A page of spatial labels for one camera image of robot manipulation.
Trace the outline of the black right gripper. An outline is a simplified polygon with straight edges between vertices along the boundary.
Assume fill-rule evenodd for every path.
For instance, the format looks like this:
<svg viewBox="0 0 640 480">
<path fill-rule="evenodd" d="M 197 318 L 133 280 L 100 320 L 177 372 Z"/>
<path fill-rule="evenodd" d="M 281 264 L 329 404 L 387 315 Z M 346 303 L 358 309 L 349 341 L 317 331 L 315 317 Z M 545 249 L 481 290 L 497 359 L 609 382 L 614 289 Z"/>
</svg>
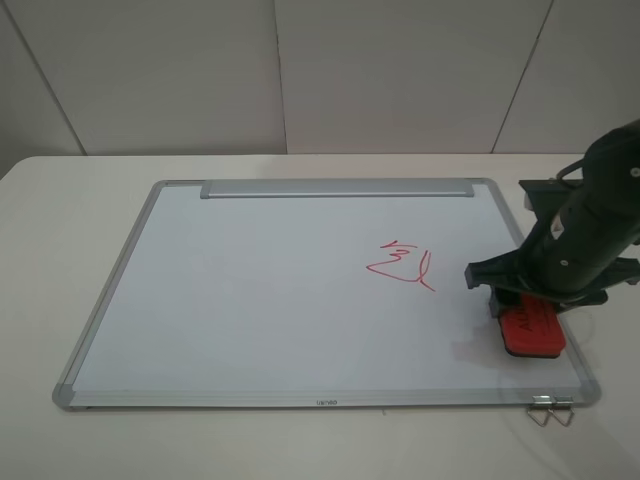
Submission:
<svg viewBox="0 0 640 480">
<path fill-rule="evenodd" d="M 522 304 L 521 294 L 558 312 L 601 305 L 607 290 L 639 283 L 639 261 L 622 252 L 639 243 L 639 186 L 590 188 L 577 180 L 522 180 L 536 224 L 508 253 L 469 264 L 470 289 L 491 288 L 491 316 Z"/>
</svg>

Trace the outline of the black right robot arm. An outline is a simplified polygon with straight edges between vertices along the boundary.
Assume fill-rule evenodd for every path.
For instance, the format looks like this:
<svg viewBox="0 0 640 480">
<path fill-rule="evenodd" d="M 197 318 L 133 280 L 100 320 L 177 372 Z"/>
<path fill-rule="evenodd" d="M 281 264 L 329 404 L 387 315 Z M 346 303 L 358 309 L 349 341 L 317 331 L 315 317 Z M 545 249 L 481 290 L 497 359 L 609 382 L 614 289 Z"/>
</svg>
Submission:
<svg viewBox="0 0 640 480">
<path fill-rule="evenodd" d="M 528 297 L 556 312 L 602 305 L 609 288 L 639 281 L 623 252 L 639 242 L 639 124 L 596 140 L 550 180 L 523 180 L 536 223 L 521 246 L 466 267 L 469 288 L 487 285 L 494 317 Z"/>
</svg>

